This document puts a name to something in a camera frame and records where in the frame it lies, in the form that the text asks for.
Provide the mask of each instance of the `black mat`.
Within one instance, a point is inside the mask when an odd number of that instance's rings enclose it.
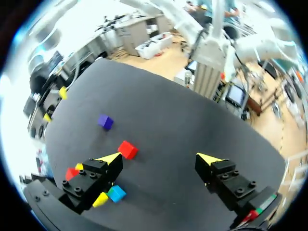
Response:
[[[100,113],[114,121],[104,131]],[[117,152],[123,140],[139,148],[116,181],[127,193],[83,216],[121,231],[226,230],[235,213],[210,194],[194,170],[197,152],[229,158],[258,183],[278,189],[279,153],[247,123],[185,87],[135,67],[100,59],[55,110],[46,132],[55,180],[89,157]]]

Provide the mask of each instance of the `black bolt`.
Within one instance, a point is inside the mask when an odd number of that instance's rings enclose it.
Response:
[[[86,172],[85,172],[85,170],[79,170],[79,174],[84,176],[84,175],[86,175]]]
[[[39,201],[40,201],[40,197],[39,197],[39,196],[35,196],[35,197],[34,197],[34,200],[35,200],[36,202],[39,202]]]
[[[239,174],[239,171],[238,170],[235,170],[234,172],[233,172],[233,175],[234,176],[237,176]]]
[[[47,190],[44,190],[42,194],[43,194],[43,196],[48,196],[49,192]]]
[[[81,195],[83,193],[82,189],[80,187],[76,187],[74,188],[74,192],[77,194],[77,195]]]
[[[243,189],[243,188],[238,188],[238,189],[235,191],[235,194],[239,196],[239,195],[242,195],[243,192],[244,192],[244,189]]]
[[[254,188],[257,185],[257,183],[255,181],[252,181],[249,183],[249,187],[250,188]]]
[[[228,174],[223,174],[222,176],[221,176],[221,179],[222,180],[226,180],[226,179],[228,179],[229,178],[229,175]]]
[[[64,187],[67,187],[67,186],[69,186],[69,183],[68,183],[67,180],[63,180],[63,181],[62,181],[62,185],[63,185]]]
[[[96,178],[96,174],[95,173],[90,173],[90,178],[91,179],[95,179]]]

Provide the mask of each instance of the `blue cube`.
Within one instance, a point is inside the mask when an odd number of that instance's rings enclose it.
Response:
[[[98,124],[101,125],[104,129],[110,130],[114,121],[107,115],[100,115],[98,119]]]
[[[125,195],[126,192],[124,192],[123,189],[121,189],[118,185],[112,186],[107,193],[107,196],[115,203],[122,200]]]

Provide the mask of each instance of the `computer screen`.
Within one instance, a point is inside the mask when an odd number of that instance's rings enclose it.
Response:
[[[196,61],[192,61],[188,66],[187,66],[190,70],[196,70],[197,68],[197,62]]]
[[[243,89],[239,88],[238,86],[232,85],[229,89],[229,92],[226,96],[226,100],[232,101],[237,106],[242,106],[245,94]]]

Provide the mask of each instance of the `toy block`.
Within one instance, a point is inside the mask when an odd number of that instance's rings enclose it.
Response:
[[[113,123],[114,121],[112,118],[107,115],[100,115],[100,118],[98,119],[98,124],[106,130],[110,130]]]
[[[77,163],[76,166],[75,166],[75,169],[78,170],[78,171],[79,171],[79,170],[83,170],[83,165],[82,165],[82,163]]]
[[[115,153],[115,154],[111,154],[108,156],[104,156],[95,160],[103,160],[105,162],[107,162],[107,164],[109,165],[118,155],[120,155],[121,153]]]
[[[133,145],[131,145],[127,141],[123,141],[123,143],[120,145],[120,147],[117,150],[119,152],[121,152],[121,154],[126,159],[132,159],[138,151],[138,149],[136,147],[134,147]]]
[[[124,192],[118,185],[112,186],[107,193],[107,196],[115,203],[122,200],[125,195],[126,192]]]
[[[96,201],[94,201],[93,203],[93,207],[96,208],[98,206],[101,206],[103,204],[105,204],[105,202],[108,201],[108,196],[103,192],[101,193],[98,198],[96,199]]]
[[[65,175],[65,179],[67,181],[71,180],[74,176],[77,176],[79,174],[79,171],[72,168],[72,167],[69,167],[66,171],[66,175]]]
[[[60,88],[59,90],[59,96],[63,99],[66,100],[67,99],[67,91],[66,91],[66,87],[63,86]]]

